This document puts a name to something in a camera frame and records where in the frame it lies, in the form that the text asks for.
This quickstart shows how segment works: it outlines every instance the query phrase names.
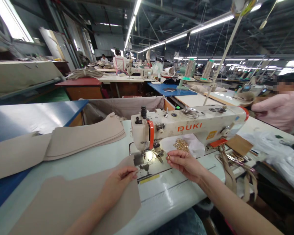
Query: ceiling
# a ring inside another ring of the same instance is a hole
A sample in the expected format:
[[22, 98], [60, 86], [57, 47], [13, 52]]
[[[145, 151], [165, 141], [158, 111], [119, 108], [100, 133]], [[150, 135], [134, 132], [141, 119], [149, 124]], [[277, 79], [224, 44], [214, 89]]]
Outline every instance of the ceiling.
[[[71, 11], [89, 20], [95, 33], [123, 35], [126, 40], [134, 0], [62, 0]], [[244, 16], [228, 55], [294, 54], [294, 0], [284, 0], [274, 7], [264, 29], [259, 26], [275, 0]], [[137, 15], [137, 31], [132, 30], [132, 49], [163, 41], [228, 12], [231, 0], [142, 0]], [[115, 24], [109, 26], [99, 23]], [[222, 55], [236, 20], [221, 23], [199, 33], [189, 34], [169, 43], [166, 48], [183, 56]]]

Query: blue table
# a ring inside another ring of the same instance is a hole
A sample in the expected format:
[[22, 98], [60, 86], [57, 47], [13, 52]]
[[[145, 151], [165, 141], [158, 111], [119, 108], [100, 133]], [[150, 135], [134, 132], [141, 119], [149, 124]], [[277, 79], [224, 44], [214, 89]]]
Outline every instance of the blue table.
[[173, 88], [176, 89], [177, 85], [174, 84], [152, 84], [148, 83], [153, 89], [158, 91], [161, 95], [168, 97], [168, 96], [181, 96], [181, 95], [196, 95], [197, 93], [191, 90], [176, 90], [173, 92], [165, 91], [164, 88]]
[[[51, 133], [69, 126], [88, 100], [0, 106], [0, 142], [30, 132]], [[30, 172], [30, 169], [0, 179], [0, 206]]]

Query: woman in pink shirt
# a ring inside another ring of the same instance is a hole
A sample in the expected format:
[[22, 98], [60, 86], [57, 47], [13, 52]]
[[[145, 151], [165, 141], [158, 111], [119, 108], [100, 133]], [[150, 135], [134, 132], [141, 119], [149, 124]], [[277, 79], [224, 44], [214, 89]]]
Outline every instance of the woman in pink shirt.
[[294, 127], [294, 73], [278, 77], [278, 95], [252, 105], [256, 118], [285, 132]]

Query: person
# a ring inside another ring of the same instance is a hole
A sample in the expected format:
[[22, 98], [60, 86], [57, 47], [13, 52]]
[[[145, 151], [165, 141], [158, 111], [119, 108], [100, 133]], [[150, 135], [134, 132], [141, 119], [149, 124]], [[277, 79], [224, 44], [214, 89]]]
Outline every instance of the person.
[[103, 62], [104, 64], [109, 64], [109, 60], [106, 58], [104, 54], [102, 54], [101, 62]]
[[275, 96], [256, 97], [252, 111], [257, 119], [289, 133], [294, 127], [294, 73], [279, 76], [276, 89]]
[[[282, 235], [275, 226], [234, 194], [217, 176], [202, 166], [190, 153], [173, 150], [168, 152], [166, 159], [172, 168], [179, 170], [186, 178], [199, 185], [237, 234]], [[137, 178], [136, 170], [135, 167], [128, 166], [113, 172], [107, 179], [99, 198], [73, 223], [65, 235], [91, 234], [104, 213], [109, 211], [120, 199], [129, 182]], [[189, 211], [187, 211], [187, 215], [179, 223], [188, 223], [191, 219]], [[206, 234], [202, 225], [199, 233], [188, 226], [181, 228], [182, 225], [179, 223], [166, 226], [168, 223], [164, 225], [164, 228], [169, 227], [168, 229], [171, 232], [154, 231], [151, 234]], [[185, 228], [188, 228], [188, 232], [180, 231]]]
[[115, 50], [115, 57], [113, 58], [114, 68], [117, 70], [117, 74], [125, 73], [126, 75], [126, 64], [129, 63], [129, 60], [121, 56], [121, 51], [119, 49]]
[[225, 74], [225, 72], [226, 72], [226, 64], [222, 65], [219, 73]]

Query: green mat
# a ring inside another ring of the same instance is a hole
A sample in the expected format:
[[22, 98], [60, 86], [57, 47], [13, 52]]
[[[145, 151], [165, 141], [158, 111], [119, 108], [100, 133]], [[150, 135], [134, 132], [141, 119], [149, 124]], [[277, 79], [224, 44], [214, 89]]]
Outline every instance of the green mat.
[[47, 94], [39, 96], [28, 103], [50, 103], [50, 102], [61, 102], [61, 101], [70, 101], [70, 99], [65, 93], [65, 90], [60, 87]]

